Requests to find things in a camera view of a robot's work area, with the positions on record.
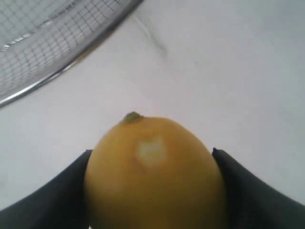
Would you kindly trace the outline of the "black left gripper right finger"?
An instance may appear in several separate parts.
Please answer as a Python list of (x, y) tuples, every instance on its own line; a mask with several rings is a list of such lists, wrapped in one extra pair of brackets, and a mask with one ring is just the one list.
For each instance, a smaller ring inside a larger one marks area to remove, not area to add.
[(224, 178), (229, 228), (303, 229), (305, 207), (256, 177), (224, 150), (212, 156)]

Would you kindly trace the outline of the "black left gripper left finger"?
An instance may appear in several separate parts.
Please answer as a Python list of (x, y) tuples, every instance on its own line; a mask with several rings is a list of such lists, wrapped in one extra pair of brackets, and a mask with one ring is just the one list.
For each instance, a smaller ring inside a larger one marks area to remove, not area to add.
[(41, 188), (0, 212), (2, 229), (87, 229), (84, 174), (86, 150)]

